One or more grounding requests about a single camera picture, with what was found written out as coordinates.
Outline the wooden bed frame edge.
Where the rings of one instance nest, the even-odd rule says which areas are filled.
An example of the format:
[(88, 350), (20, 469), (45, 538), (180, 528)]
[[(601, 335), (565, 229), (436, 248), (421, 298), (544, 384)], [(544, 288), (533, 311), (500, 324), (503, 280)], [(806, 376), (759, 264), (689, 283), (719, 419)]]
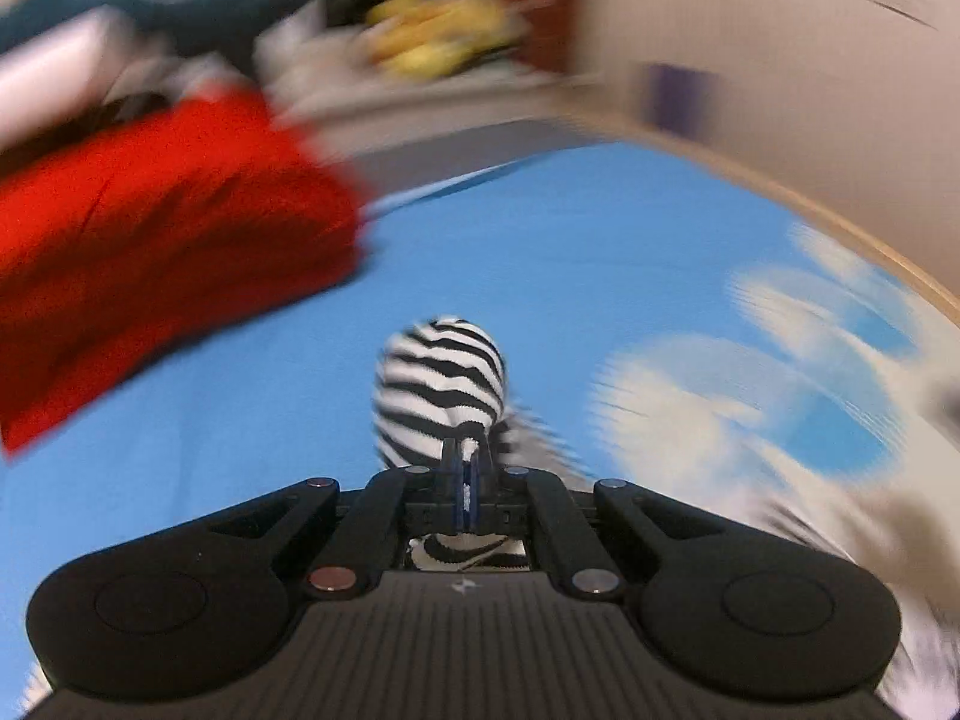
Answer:
[(740, 185), (770, 202), (789, 208), (794, 215), (802, 216), (818, 231), (832, 236), (835, 241), (848, 247), (859, 257), (882, 266), (890, 275), (900, 278), (921, 298), (928, 301), (930, 305), (934, 305), (942, 316), (947, 317), (953, 325), (957, 325), (958, 298), (955, 294), (926, 273), (921, 266), (898, 254), (889, 244), (877, 239), (870, 232), (864, 231), (852, 221), (846, 220), (844, 216), (823, 203), (805, 197), (804, 193), (796, 192), (750, 167), (729, 160), (706, 146), (687, 142), (683, 138), (667, 135), (659, 130), (649, 130), (617, 115), (582, 107), (565, 107), (560, 112), (560, 117), (563, 121), (590, 135), (604, 135), (604, 137), (612, 137), (613, 140), (636, 143), (636, 145), (672, 154), (677, 158), (693, 161), (727, 182)]

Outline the dark red bag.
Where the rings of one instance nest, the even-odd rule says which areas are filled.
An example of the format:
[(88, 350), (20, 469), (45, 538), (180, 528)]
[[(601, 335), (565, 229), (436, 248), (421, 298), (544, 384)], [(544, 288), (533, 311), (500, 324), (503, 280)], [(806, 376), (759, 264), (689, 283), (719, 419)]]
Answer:
[(526, 25), (516, 59), (534, 70), (573, 76), (584, 0), (505, 0)]

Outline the purple box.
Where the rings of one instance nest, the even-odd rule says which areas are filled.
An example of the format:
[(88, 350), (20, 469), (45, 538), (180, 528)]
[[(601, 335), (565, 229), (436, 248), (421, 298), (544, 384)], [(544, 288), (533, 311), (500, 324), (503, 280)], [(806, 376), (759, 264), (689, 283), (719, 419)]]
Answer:
[(699, 142), (708, 127), (716, 76), (681, 65), (649, 64), (646, 81), (643, 121), (674, 137)]

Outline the black white striped hooded garment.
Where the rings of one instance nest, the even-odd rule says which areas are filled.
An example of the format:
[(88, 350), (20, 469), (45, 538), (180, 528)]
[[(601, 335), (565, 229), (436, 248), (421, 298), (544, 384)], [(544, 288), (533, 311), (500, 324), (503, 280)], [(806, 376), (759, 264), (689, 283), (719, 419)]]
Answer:
[(377, 453), (389, 468), (446, 470), (444, 447), (460, 461), (462, 505), (480, 496), (480, 470), (528, 466), (586, 489), (589, 473), (555, 431), (509, 398), (508, 368), (487, 330), (462, 317), (416, 323), (387, 340), (373, 395)]

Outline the yellow plush toys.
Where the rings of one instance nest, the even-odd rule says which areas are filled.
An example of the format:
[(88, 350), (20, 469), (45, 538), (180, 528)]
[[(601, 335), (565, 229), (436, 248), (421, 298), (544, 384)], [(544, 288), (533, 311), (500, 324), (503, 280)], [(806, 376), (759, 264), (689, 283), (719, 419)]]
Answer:
[(355, 46), (386, 75), (434, 82), (511, 54), (526, 32), (503, 0), (386, 0), (368, 11)]

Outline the blue white patterned bedsheet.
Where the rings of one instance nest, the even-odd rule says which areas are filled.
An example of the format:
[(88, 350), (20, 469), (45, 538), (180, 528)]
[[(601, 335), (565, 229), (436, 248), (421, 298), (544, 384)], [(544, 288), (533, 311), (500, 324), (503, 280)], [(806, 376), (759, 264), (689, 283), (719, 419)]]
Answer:
[(958, 322), (905, 280), (688, 161), (628, 143), (394, 193), (358, 275), (179, 349), (2, 470), (2, 712), (46, 690), (29, 597), (72, 557), (320, 473), (377, 470), (374, 366), (457, 316), (508, 366), (517, 432), (846, 554), (905, 633), (884, 694), (958, 712)]

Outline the red folded blanket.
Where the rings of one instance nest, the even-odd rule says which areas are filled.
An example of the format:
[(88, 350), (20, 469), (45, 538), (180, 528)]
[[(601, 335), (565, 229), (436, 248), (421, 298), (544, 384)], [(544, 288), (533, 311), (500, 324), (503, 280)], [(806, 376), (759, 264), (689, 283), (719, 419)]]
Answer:
[(16, 454), (186, 338), (334, 286), (364, 195), (244, 86), (2, 182), (2, 445)]

